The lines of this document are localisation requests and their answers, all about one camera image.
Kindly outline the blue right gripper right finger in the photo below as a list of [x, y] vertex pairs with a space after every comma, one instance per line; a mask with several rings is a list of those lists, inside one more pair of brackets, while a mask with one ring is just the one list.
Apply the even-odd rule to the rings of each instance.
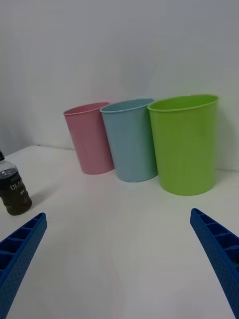
[[191, 210], [190, 224], [214, 269], [235, 318], [239, 318], [239, 238], [196, 208]]

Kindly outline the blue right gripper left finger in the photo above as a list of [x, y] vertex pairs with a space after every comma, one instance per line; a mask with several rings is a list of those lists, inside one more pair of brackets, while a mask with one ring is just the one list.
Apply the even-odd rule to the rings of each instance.
[[46, 214], [41, 212], [1, 241], [0, 318], [7, 317], [46, 229]]

